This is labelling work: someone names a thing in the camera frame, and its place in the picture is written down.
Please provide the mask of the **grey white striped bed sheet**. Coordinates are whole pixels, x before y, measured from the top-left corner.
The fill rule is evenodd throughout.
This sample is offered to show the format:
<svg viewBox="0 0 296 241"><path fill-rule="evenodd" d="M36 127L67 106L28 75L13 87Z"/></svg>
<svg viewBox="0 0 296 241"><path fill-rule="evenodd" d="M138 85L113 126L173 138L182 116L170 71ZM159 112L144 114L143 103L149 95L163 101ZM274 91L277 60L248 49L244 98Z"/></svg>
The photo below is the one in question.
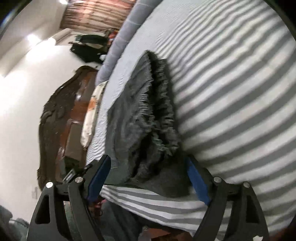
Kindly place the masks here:
<svg viewBox="0 0 296 241"><path fill-rule="evenodd" d="M295 216L295 39L265 1L162 1L109 78L86 161L144 51L168 61L181 144L214 176L248 181L268 231Z"/></svg>

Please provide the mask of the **floral cream pillow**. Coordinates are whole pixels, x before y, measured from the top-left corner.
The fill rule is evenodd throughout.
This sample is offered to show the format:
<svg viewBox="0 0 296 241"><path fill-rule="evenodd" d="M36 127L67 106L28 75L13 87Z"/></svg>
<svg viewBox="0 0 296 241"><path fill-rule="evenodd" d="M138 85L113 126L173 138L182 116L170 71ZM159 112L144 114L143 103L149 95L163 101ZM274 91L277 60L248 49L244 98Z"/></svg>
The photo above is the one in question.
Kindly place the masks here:
<svg viewBox="0 0 296 241"><path fill-rule="evenodd" d="M101 101L103 99L107 83L108 81L105 81L97 85L91 95L80 138L80 143L84 150L88 148L94 136L97 117L100 111Z"/></svg>

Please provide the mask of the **dark clothes on rack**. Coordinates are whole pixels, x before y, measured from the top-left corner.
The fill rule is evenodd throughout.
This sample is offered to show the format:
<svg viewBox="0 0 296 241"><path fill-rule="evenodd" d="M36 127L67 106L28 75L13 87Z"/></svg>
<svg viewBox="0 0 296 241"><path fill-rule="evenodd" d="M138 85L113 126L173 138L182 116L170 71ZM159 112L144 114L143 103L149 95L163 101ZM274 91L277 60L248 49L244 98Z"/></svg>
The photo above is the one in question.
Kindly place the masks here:
<svg viewBox="0 0 296 241"><path fill-rule="evenodd" d="M75 41L69 42L72 45L70 51L85 63L103 63L101 57L106 55L117 36L119 30L108 29L103 35L87 34L77 35Z"/></svg>

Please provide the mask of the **dark wooden headboard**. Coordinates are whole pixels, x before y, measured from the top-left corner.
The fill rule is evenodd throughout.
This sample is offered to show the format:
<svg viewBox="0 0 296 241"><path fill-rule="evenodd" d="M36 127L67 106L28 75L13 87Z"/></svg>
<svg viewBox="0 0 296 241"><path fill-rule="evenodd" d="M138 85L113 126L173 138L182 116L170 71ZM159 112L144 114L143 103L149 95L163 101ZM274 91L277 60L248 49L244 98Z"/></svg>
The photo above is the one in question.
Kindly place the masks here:
<svg viewBox="0 0 296 241"><path fill-rule="evenodd" d="M80 143L82 126L94 90L97 70L79 67L44 105L39 124L40 166L37 180L40 189L47 182L61 183L60 161L64 156L86 163L86 151Z"/></svg>

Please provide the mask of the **black denim pants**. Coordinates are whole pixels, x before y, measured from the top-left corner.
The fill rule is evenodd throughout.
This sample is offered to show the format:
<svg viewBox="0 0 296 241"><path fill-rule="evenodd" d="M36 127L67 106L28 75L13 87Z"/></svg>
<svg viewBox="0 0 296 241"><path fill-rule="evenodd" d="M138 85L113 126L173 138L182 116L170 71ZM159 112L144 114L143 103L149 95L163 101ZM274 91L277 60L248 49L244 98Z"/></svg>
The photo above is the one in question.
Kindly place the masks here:
<svg viewBox="0 0 296 241"><path fill-rule="evenodd" d="M167 63L145 51L107 114L107 185L141 188L166 198L189 194Z"/></svg>

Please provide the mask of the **grey rolled duvet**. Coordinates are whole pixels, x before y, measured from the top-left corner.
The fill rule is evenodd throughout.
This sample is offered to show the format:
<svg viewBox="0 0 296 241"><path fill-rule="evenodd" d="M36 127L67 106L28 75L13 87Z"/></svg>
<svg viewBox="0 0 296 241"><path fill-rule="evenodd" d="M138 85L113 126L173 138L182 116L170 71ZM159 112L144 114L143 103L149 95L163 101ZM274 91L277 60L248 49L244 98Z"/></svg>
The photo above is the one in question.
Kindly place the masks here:
<svg viewBox="0 0 296 241"><path fill-rule="evenodd" d="M128 43L161 2L161 0L136 1L108 50L106 58L96 75L95 86L110 78Z"/></svg>

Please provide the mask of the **pink patterned curtain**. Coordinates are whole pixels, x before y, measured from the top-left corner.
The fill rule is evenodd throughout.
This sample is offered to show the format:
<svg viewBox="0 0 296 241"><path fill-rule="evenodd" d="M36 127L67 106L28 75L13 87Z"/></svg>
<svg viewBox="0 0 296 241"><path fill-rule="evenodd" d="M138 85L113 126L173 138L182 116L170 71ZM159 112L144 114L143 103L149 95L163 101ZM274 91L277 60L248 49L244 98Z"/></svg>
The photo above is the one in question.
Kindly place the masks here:
<svg viewBox="0 0 296 241"><path fill-rule="evenodd" d="M69 1L60 28L103 32L119 30L136 1Z"/></svg>

